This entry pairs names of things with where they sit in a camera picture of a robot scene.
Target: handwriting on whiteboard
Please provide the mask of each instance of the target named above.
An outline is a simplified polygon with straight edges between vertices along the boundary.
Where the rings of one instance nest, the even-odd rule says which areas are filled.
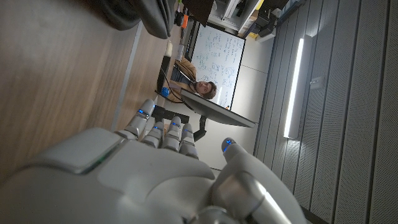
[[[198,31],[192,64],[197,81],[213,82],[217,95],[212,99],[220,106],[230,106],[244,48],[244,40],[212,27]]]

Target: orange object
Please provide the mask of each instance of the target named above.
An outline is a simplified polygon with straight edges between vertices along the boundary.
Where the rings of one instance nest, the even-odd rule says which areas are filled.
[[[184,15],[184,21],[182,22],[182,28],[187,28],[187,24],[188,24],[188,17],[187,15]]]

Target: gray wall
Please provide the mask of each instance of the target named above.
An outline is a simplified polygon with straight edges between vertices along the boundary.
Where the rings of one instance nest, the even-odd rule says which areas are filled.
[[[398,1],[307,0],[277,30],[255,156],[328,223],[398,223]],[[299,137],[283,137],[313,37]],[[309,89],[312,78],[325,86]]]

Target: person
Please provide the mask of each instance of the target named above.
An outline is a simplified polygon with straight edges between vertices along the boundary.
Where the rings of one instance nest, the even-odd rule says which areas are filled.
[[[198,93],[207,100],[213,99],[217,92],[217,86],[213,82],[196,82],[196,68],[186,58],[182,58],[181,62],[175,61],[177,68],[173,68],[170,81],[170,90],[174,92],[167,97],[173,102],[181,102],[181,89],[188,90],[192,93]]]

